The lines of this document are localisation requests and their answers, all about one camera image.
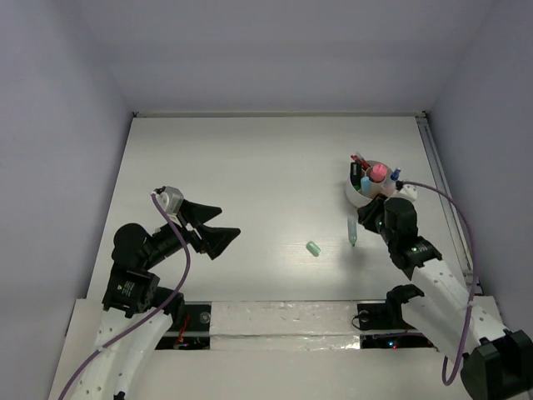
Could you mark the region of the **black green highlighter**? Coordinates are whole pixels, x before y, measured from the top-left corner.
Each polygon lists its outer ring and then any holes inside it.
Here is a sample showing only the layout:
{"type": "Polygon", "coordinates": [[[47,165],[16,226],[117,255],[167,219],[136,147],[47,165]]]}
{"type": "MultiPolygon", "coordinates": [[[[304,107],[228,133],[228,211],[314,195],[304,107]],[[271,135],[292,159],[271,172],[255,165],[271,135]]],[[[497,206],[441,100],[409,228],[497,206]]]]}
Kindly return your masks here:
{"type": "Polygon", "coordinates": [[[362,167],[359,161],[351,163],[350,182],[352,187],[359,191],[361,189],[361,173],[362,167]]]}

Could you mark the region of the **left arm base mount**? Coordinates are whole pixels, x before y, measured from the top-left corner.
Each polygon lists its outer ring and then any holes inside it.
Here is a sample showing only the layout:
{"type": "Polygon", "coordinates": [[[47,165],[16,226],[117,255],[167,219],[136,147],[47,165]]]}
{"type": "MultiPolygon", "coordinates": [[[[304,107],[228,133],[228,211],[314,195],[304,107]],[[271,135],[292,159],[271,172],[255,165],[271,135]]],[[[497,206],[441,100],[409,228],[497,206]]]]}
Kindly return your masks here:
{"type": "Polygon", "coordinates": [[[208,350],[211,342],[212,304],[187,302],[182,321],[159,340],[156,350],[208,350]]]}

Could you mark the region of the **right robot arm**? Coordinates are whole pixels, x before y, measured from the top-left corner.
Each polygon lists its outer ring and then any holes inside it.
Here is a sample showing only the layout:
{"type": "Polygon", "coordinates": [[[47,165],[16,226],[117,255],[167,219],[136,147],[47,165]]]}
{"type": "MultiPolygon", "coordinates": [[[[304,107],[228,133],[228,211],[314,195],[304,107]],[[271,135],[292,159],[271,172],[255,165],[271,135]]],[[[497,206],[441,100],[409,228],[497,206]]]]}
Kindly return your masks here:
{"type": "Polygon", "coordinates": [[[414,205],[376,196],[357,211],[358,222],[379,234],[392,263],[409,279],[383,307],[394,327],[408,325],[453,363],[473,399],[510,399],[532,389],[532,340],[492,317],[452,274],[441,253],[418,233],[414,205]]]}

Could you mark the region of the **green marker cap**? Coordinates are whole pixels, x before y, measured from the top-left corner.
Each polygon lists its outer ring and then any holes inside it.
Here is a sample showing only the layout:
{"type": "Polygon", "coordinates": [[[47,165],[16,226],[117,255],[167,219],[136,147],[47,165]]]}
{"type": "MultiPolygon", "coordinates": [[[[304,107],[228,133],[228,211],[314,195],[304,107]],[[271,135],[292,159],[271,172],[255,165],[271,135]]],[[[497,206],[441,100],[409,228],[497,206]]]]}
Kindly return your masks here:
{"type": "Polygon", "coordinates": [[[307,251],[312,254],[314,257],[319,257],[320,254],[321,254],[321,249],[320,247],[314,243],[313,241],[309,241],[307,244],[306,244],[306,249],[307,251]]]}

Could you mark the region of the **red gel pen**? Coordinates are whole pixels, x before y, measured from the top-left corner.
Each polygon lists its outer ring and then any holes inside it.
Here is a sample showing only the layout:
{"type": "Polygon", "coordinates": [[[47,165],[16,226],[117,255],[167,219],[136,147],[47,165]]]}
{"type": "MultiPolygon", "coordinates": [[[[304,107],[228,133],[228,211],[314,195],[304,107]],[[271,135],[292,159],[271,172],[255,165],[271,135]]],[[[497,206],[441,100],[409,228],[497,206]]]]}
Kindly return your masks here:
{"type": "Polygon", "coordinates": [[[367,170],[370,167],[368,161],[359,152],[352,154],[351,159],[353,162],[359,162],[364,170],[367,170]]]}

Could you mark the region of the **green highlighter marker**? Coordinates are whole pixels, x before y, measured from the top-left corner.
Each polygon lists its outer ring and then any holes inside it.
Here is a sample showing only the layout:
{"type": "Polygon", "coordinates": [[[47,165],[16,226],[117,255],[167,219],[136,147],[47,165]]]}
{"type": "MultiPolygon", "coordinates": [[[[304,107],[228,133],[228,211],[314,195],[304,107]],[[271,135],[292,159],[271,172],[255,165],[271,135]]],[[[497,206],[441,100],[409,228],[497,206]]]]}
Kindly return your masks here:
{"type": "Polygon", "coordinates": [[[357,218],[355,216],[350,215],[350,216],[347,217],[348,240],[349,240],[349,243],[353,247],[356,246],[356,242],[357,242],[357,239],[358,239],[357,225],[358,225],[358,221],[357,221],[357,218]]]}

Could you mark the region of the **orange highlighter marker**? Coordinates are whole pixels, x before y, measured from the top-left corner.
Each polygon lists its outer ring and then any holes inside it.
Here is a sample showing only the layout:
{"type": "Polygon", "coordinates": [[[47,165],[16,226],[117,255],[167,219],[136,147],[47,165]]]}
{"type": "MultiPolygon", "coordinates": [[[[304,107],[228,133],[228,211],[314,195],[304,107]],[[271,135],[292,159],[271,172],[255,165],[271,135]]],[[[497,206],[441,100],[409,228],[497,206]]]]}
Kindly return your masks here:
{"type": "Polygon", "coordinates": [[[393,182],[382,185],[377,191],[378,194],[384,195],[388,198],[394,195],[395,192],[396,192],[396,184],[393,182]]]}

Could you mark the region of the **blue highlighter marker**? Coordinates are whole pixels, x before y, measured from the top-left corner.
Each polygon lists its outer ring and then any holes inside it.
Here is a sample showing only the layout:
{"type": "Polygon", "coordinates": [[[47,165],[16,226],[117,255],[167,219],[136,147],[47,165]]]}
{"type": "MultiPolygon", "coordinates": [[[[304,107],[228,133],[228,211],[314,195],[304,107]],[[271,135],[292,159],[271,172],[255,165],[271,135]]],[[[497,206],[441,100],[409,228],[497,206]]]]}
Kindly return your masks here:
{"type": "Polygon", "coordinates": [[[366,198],[371,196],[371,179],[368,176],[361,179],[361,194],[366,198]]]}

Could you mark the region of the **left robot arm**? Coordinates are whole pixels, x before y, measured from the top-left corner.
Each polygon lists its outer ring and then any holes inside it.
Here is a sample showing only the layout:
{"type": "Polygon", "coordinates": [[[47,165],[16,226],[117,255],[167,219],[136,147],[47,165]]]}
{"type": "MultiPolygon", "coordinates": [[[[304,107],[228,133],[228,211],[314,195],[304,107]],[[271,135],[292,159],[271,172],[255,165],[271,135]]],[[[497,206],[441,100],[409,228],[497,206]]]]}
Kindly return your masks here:
{"type": "Polygon", "coordinates": [[[164,334],[188,324],[181,289],[191,253],[216,259],[241,233],[207,226],[222,210],[187,201],[173,187],[156,189],[151,198],[165,222],[154,233],[133,222],[116,231],[92,351],[65,383],[61,399],[129,399],[164,334]],[[178,252],[185,255],[182,277],[174,288],[164,288],[152,269],[178,252]]]}

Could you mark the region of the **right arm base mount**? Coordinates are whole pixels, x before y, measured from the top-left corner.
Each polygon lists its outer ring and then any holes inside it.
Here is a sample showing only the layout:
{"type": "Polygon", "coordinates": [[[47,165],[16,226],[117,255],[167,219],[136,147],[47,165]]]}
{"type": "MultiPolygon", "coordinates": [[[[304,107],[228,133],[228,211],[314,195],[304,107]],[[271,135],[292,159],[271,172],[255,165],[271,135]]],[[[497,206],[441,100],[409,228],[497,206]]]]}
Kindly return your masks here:
{"type": "Polygon", "coordinates": [[[394,287],[383,302],[358,303],[351,325],[361,333],[361,349],[434,348],[428,338],[402,317],[402,305],[423,297],[420,289],[409,284],[394,287]]]}

